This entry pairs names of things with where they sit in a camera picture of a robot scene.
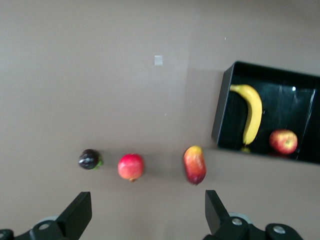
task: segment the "yellow banana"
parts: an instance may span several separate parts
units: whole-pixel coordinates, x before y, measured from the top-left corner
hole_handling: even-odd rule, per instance
[[[243,143],[249,145],[255,140],[260,127],[262,118],[261,98],[259,93],[247,84],[231,84],[230,91],[238,93],[247,103],[248,116],[243,132]]]

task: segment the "black box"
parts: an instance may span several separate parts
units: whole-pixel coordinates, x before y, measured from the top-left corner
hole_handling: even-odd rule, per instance
[[[273,155],[269,136],[289,129],[298,137],[289,159],[320,164],[320,77],[237,61],[223,74],[212,138],[220,148],[241,150],[248,115],[247,103],[231,84],[248,84],[259,93],[262,119],[251,153]]]

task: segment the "pomegranate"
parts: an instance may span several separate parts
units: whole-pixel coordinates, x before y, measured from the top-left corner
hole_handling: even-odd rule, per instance
[[[123,179],[134,182],[144,171],[144,161],[136,153],[124,155],[118,163],[118,173]]]

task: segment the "apple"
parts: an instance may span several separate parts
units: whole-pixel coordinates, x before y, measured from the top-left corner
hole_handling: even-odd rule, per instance
[[[198,185],[206,176],[206,164],[201,147],[189,147],[183,156],[185,173],[189,183]]]
[[[123,179],[134,182],[140,178],[144,171],[143,158],[136,154],[130,153],[124,155],[118,163],[118,173]]]
[[[280,154],[292,154],[298,146],[297,135],[288,129],[274,130],[269,137],[270,146]]]

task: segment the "metal bolt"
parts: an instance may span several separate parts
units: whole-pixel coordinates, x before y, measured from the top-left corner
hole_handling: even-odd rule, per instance
[[[232,223],[234,225],[237,225],[237,226],[241,226],[242,225],[242,221],[239,218],[232,219]]]
[[[275,231],[278,234],[285,234],[286,230],[282,226],[274,226],[273,231]]]
[[[39,230],[45,230],[45,229],[47,229],[49,226],[50,226],[50,225],[49,225],[48,223],[44,223],[44,224],[41,224],[38,229],[39,229]]]

